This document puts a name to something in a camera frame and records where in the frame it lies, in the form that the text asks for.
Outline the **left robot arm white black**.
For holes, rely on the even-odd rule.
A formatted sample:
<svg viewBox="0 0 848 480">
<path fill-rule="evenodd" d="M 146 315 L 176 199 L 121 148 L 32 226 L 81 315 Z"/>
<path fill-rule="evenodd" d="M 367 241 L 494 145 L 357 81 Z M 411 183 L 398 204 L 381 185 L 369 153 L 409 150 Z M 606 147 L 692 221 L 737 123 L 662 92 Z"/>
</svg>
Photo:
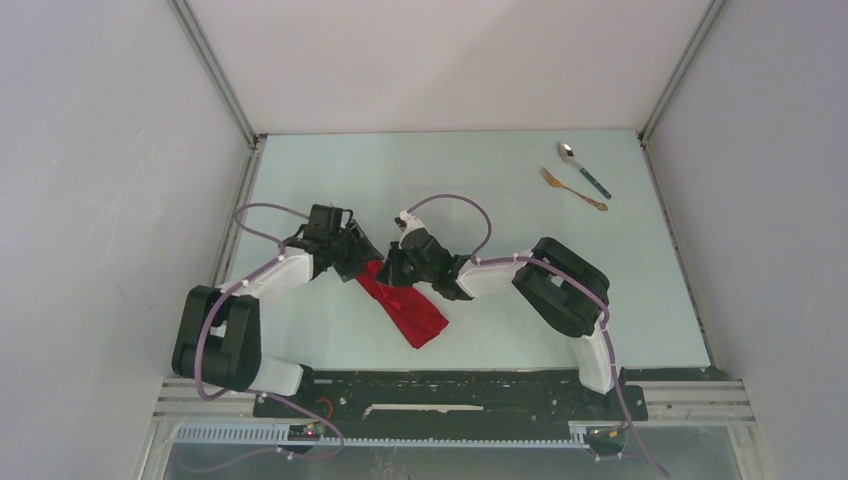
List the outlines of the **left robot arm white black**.
<svg viewBox="0 0 848 480">
<path fill-rule="evenodd" d="M 350 209 L 315 204 L 297 230 L 278 238 L 243 223 L 248 205 L 235 221 L 245 232 L 271 241 L 273 256 L 240 280 L 211 287 L 199 285 L 187 294 L 171 368 L 192 379 L 199 395 L 212 398 L 206 385 L 222 392 L 277 394 L 278 404 L 292 416 L 304 416 L 316 403 L 315 388 L 303 380 L 310 367 L 263 351 L 262 316 L 284 296 L 334 269 L 348 282 L 363 274 L 381 254 Z"/>
</svg>

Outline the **silver spoon blue handle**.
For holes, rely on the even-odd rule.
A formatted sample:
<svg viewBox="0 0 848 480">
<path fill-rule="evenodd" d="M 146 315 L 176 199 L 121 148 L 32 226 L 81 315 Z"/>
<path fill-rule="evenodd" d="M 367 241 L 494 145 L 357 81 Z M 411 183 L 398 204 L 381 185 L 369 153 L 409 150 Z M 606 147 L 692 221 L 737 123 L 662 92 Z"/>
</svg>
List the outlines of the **silver spoon blue handle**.
<svg viewBox="0 0 848 480">
<path fill-rule="evenodd" d="M 575 168 L 604 198 L 612 199 L 611 193 L 581 164 L 578 162 L 572 147 L 564 142 L 557 144 L 557 152 L 560 158 Z"/>
</svg>

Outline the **red cloth napkin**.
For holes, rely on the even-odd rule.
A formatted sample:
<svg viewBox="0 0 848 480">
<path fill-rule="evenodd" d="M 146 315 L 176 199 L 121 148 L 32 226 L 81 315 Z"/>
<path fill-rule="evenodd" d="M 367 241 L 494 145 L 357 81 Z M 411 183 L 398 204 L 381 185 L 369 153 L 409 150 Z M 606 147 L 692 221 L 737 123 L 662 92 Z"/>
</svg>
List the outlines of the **red cloth napkin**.
<svg viewBox="0 0 848 480">
<path fill-rule="evenodd" d="M 408 344 L 413 349 L 421 349 L 439 336 L 449 321 L 415 288 L 391 287 L 378 282 L 376 274 L 382 267 L 382 260 L 369 260 L 356 280 L 382 307 Z"/>
</svg>

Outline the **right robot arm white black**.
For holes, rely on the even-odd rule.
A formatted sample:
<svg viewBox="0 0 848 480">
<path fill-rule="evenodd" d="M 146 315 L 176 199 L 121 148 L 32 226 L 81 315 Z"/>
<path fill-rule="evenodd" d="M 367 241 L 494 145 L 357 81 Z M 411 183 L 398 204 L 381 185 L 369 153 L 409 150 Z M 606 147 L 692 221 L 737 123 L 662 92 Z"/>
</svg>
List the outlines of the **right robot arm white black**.
<svg viewBox="0 0 848 480">
<path fill-rule="evenodd" d="M 605 274 L 550 237 L 509 257 L 480 259 L 450 253 L 425 229 L 390 246 L 376 280 L 390 287 L 426 283 L 443 298 L 470 301 L 516 291 L 554 331 L 569 339 L 584 387 L 585 411 L 606 418 L 622 403 L 607 325 Z"/>
</svg>

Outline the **gold fork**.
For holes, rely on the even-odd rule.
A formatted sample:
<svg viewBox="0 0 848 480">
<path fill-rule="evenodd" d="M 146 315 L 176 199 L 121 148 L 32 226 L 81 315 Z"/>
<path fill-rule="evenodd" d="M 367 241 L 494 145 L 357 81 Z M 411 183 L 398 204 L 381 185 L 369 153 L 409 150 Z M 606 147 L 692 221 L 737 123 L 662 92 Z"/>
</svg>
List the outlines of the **gold fork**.
<svg viewBox="0 0 848 480">
<path fill-rule="evenodd" d="M 542 176 L 544 181 L 550 187 L 555 188 L 555 189 L 565 190 L 565 191 L 567 191 L 571 194 L 574 194 L 575 196 L 577 196 L 578 198 L 583 200 L 588 205 L 591 205 L 592 207 L 594 207 L 598 211 L 604 212 L 604 211 L 607 211 L 609 209 L 607 204 L 600 202 L 600 201 L 597 201 L 597 200 L 595 200 L 595 199 L 593 199 L 593 198 L 591 198 L 587 195 L 584 195 L 584 194 L 578 192 L 577 190 L 575 190 L 571 187 L 566 186 L 560 180 L 558 180 L 554 175 L 552 175 L 546 168 L 540 169 L 540 175 Z"/>
</svg>

